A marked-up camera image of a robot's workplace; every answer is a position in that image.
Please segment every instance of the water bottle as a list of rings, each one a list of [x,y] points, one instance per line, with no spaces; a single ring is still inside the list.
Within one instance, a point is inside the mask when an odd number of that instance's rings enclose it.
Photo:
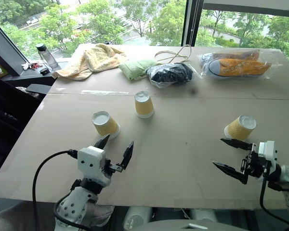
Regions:
[[[51,68],[56,68],[58,66],[57,61],[54,59],[53,55],[47,49],[45,44],[39,43],[37,45],[37,49],[43,62],[46,62]]]

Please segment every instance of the table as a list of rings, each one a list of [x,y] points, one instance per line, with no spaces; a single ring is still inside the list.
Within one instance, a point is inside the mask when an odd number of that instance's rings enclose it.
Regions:
[[[196,56],[197,52],[198,48],[193,49],[192,55]],[[278,162],[289,165],[289,91],[286,91],[289,64],[286,60],[283,62],[280,68],[287,69],[283,81],[280,77],[263,80],[267,82],[259,80],[262,89],[258,85],[252,88],[250,82],[244,82],[246,87],[239,82],[223,81],[232,86],[233,94],[228,92],[226,83],[202,79],[172,87],[173,91],[158,90],[146,79],[129,83],[118,69],[81,82],[59,79],[0,170],[0,198],[31,200],[32,180],[38,165],[57,151],[79,150],[93,144],[98,134],[91,116],[106,110],[121,125],[121,133],[105,149],[107,158],[120,162],[131,140],[135,147],[130,165],[124,172],[113,175],[110,186],[99,195],[98,204],[260,208],[259,180],[250,178],[248,184],[243,185],[223,174],[212,161],[239,170],[246,152],[227,146],[219,138],[224,137],[223,128],[229,122],[247,114],[258,123],[249,141],[276,141]],[[106,78],[112,80],[108,81],[109,87],[102,85],[103,81],[107,82]],[[193,87],[198,87],[196,94],[191,94]],[[85,94],[81,89],[93,92]],[[255,96],[246,89],[252,90]],[[97,93],[98,90],[112,93],[103,95],[105,92]],[[156,112],[150,119],[135,115],[133,93],[139,90],[152,94]],[[56,202],[69,191],[74,180],[81,177],[75,159],[65,155],[54,158],[39,175],[37,200]],[[282,193],[272,190],[266,191],[264,203],[271,209],[285,208]]]

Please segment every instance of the paper cup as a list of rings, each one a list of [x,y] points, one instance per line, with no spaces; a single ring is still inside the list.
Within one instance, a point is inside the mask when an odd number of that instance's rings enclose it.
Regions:
[[[256,128],[256,120],[249,115],[240,115],[231,124],[225,127],[224,133],[227,138],[245,140]]]
[[[140,118],[149,118],[154,113],[154,108],[149,92],[143,90],[135,94],[136,114]]]
[[[108,112],[97,112],[92,116],[92,122],[101,136],[110,134],[109,139],[113,139],[120,133],[120,126],[110,116]]]

